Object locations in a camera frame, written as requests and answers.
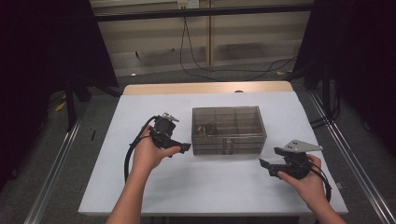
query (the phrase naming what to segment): white table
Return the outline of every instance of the white table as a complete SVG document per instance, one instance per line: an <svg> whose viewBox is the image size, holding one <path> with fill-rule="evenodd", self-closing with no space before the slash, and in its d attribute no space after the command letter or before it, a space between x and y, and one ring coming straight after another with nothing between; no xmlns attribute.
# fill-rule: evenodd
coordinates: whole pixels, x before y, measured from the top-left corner
<svg viewBox="0 0 396 224"><path fill-rule="evenodd" d="M201 86L210 89L210 85ZM219 85L248 91L247 87L237 84L236 87ZM143 89L162 87L142 86ZM78 210L80 213L99 216L111 212L124 186L126 151L149 118L168 112L180 119L172 139L190 143L193 107L242 105L260 107L268 135L262 154L194 156L191 148L184 155L165 158L148 179L142 216L301 216L311 213L292 187L269 176L259 163L259 158L284 163L275 154L274 147L283 147L292 139L318 143L295 92L171 93L124 93L121 96ZM322 169L332 185L332 207L339 214L347 213L322 153L312 154L322 159Z"/></svg>

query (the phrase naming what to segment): hand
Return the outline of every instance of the hand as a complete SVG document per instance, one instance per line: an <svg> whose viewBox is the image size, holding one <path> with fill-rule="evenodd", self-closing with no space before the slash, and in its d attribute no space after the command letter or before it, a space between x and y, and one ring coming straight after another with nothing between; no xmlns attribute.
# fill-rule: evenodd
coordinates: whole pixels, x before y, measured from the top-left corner
<svg viewBox="0 0 396 224"><path fill-rule="evenodd" d="M307 157L314 164L312 169L320 172L319 168L321 167L321 160L318 157L309 154ZM323 181L313 172L310 172L306 177L300 180L281 171L278 172L278 175L297 190L300 197L306 202L311 210L317 206L321 206L323 203L327 203Z"/></svg>
<svg viewBox="0 0 396 224"><path fill-rule="evenodd" d="M180 151L180 147L169 147L167 149L159 149L152 142L149 136L148 125L140 136L141 140L134 149L134 164L132 171L150 173L157 167L161 160L165 157L172 156Z"/></svg>

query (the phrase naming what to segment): clear plastic container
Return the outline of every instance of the clear plastic container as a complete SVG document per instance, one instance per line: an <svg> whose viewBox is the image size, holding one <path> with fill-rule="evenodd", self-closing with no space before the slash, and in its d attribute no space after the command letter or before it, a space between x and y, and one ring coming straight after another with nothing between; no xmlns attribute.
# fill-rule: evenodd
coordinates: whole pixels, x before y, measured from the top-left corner
<svg viewBox="0 0 396 224"><path fill-rule="evenodd" d="M262 153L267 138L258 106L192 109L194 155Z"/></svg>

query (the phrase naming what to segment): black floor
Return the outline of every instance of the black floor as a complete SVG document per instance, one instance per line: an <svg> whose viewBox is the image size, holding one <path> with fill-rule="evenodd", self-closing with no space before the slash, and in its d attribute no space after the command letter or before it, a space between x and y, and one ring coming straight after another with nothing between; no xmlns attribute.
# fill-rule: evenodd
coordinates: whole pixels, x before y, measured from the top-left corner
<svg viewBox="0 0 396 224"><path fill-rule="evenodd" d="M267 66L268 64L242 64L234 68L264 70ZM291 68L292 65L288 65L281 70ZM192 70L191 73L195 75L205 74L224 81L247 80L262 74L244 72L204 73L200 70ZM273 72L254 80L279 80L281 78L283 77ZM166 72L119 78L120 87L117 91L122 91L129 84L205 81L211 80L189 76L183 71ZM291 83L304 106L308 118L314 120L319 118L319 114L308 92L305 91L303 82L303 79L296 79ZM78 134L67 155L40 223L104 223L106 221L105 217L86 217L78 213L84 190L119 100L98 90L91 89L91 91L92 99L88 104L85 115L82 117ZM336 124L364 170L386 200L391 212L395 214L396 159L387 152L381 139L375 133L366 131L363 125L364 120L361 119L354 108L343 97L341 99L341 113L336 120ZM65 109L55 112L54 108L49 108L49 119L43 131L37 137L31 154L20 168L18 178L9 181L0 193L0 223L23 223L26 219L62 145L66 128L67 115ZM349 210L349 214L345 215L344 219L348 223L382 223L354 174L349 169L327 127L320 126L314 132L319 144L325 148L323 154L332 172L333 179L343 186L340 191ZM247 221L249 218L239 220L242 223L252 223ZM254 220L254 223L264 221L255 218L251 218L251 220ZM143 221L149 223L150 219L143 218ZM314 221L314 217L300 218L302 224L314 223ZM229 223L229 221L220 221L219 223Z"/></svg>

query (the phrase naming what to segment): black cable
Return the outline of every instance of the black cable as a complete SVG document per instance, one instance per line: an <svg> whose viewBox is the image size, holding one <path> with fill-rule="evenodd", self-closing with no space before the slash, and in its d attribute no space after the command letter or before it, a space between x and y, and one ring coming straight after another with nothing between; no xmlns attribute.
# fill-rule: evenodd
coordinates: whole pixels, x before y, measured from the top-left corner
<svg viewBox="0 0 396 224"><path fill-rule="evenodd" d="M128 175L129 175L129 161L131 159L132 156L132 152L134 151L134 148L137 146L137 144L140 142L140 140L142 138L148 137L148 136L144 136L144 137L140 137L143 133L143 131L145 130L145 128L149 125L149 123L156 119L157 116L153 116L151 119L149 119L146 124L142 127L142 130L140 131L140 133L137 135L137 137L134 139L134 141L132 142L132 144L130 144L130 147L128 149L128 152L126 153L125 156L125 162L124 162L124 179L125 179L125 183L126 180L128 179Z"/></svg>
<svg viewBox="0 0 396 224"><path fill-rule="evenodd" d="M318 61L310 62L307 66L301 68L300 70L293 71L290 75L288 75L287 77L284 77L283 80L290 82L295 78L302 77L303 72L305 72L306 70L309 70L310 68L315 66L317 63L318 63Z"/></svg>
<svg viewBox="0 0 396 224"><path fill-rule="evenodd" d="M208 78L208 79L215 80L215 81L225 82L224 80L218 80L218 79L215 79L215 78L213 78L213 77L206 77L206 76L202 76L202 75L192 74L192 73L190 73L189 71L187 71L187 70L184 68L183 63L182 63L182 60L181 60L181 58L182 58L182 57L181 57L181 51L183 50L184 35L185 35L186 31L187 31L187 36L188 36L189 43L190 43L190 52L191 52L192 59L193 59L194 63L198 66L198 68L200 68L201 70L204 70L204 71L206 71L206 72L252 72L252 73L263 73L263 74L260 74L260 75L257 76L257 77L254 77L254 78L250 78L250 79L245 80L245 81L251 81L251 80L254 80L254 79L257 79L257 78L259 78L259 77L264 76L264 75L267 74L268 72L274 72L274 71L276 71L276 70L278 70L278 69L280 69L280 68L286 66L288 63L290 63L291 61L295 60L295 58L297 57L297 56L294 56L294 57L292 57L292 58L290 58L290 59L281 59L281 60L274 61L274 62L272 62L272 63L270 64L270 66L269 66L269 68L268 68L267 70L207 69L207 68L203 68L203 67L202 67L201 65L199 65L198 62L196 62L196 60L195 60L195 56L194 56L193 51L192 51L192 43L191 43L191 37L190 37L189 26L188 26L188 24L187 24L186 18L184 18L184 28L183 28L183 35L182 35L182 38L181 38L181 48L180 48L180 55L179 55L180 65L181 65L181 67L183 68L183 70L184 70L187 74L189 74L189 75L191 75L191 76L195 76L195 77L204 77L204 78ZM285 61L285 60L287 60L287 61L286 61L284 64L282 64L281 66L279 66L278 68L276 68L276 69L271 69L272 66L274 66L275 63L278 63L278 62L281 62L281 61Z"/></svg>
<svg viewBox="0 0 396 224"><path fill-rule="evenodd" d="M300 165L300 167L303 167L303 168L305 168L306 170L309 170L310 172L312 172L312 173L314 173L315 175L317 175L318 177L320 177L320 179L323 181L324 187L325 187L325 189L326 189L325 196L326 196L327 202L330 202L330 199L332 198L332 186L330 185L329 179L327 178L326 174L324 174L324 172L322 171L322 169L321 169L320 167L316 166L316 165L315 165L314 163L312 163L312 162L309 162L309 163L310 163L311 165L315 166L316 168L318 168L318 169L319 169L319 172L316 171L316 170L314 170L314 169L313 169L312 167L310 167L310 166L307 166L307 165L305 165L305 164L300 163L300 162L297 161L297 160L291 160L291 161L293 161L294 163Z"/></svg>
<svg viewBox="0 0 396 224"><path fill-rule="evenodd" d="M332 102L333 110L331 112L331 115L327 116L325 118L322 118L322 119L316 119L316 120L310 121L310 124L312 125L313 129L316 129L316 128L326 124L328 121L335 121L338 118L338 116L340 115L340 111L341 111L341 103L340 103L341 102L341 95L340 95L339 90L338 90L337 87L335 89L335 93L334 93L334 97L333 98L334 98L333 102Z"/></svg>

